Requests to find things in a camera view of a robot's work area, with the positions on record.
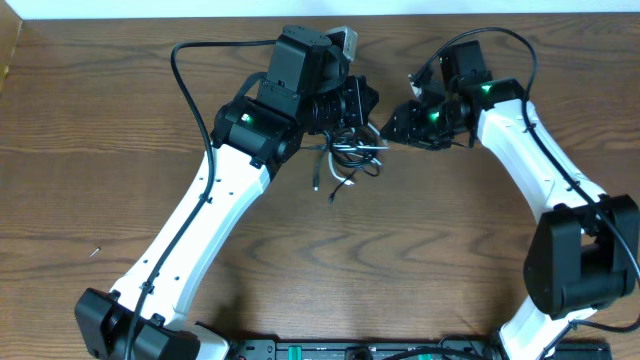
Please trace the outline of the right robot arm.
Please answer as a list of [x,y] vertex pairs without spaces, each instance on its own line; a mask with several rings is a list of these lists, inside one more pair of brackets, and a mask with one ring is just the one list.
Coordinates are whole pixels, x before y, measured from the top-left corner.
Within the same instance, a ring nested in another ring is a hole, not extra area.
[[526,298],[486,356],[561,358],[560,341],[572,328],[590,325],[597,311],[633,292],[638,205],[627,195],[608,195],[572,163],[539,119],[527,87],[495,79],[477,41],[443,47],[434,60],[441,79],[429,66],[412,74],[413,99],[395,109],[381,134],[438,151],[464,133],[499,160],[537,226],[523,265]]

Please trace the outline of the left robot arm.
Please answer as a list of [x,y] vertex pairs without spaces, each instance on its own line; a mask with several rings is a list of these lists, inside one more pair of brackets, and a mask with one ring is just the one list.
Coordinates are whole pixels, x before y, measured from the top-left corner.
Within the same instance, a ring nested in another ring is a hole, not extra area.
[[205,152],[182,200],[141,258],[108,291],[88,289],[74,315],[97,359],[223,360],[228,340],[187,321],[229,234],[305,135],[365,127],[378,94],[349,68],[358,36],[287,25],[269,67],[247,77],[201,131]]

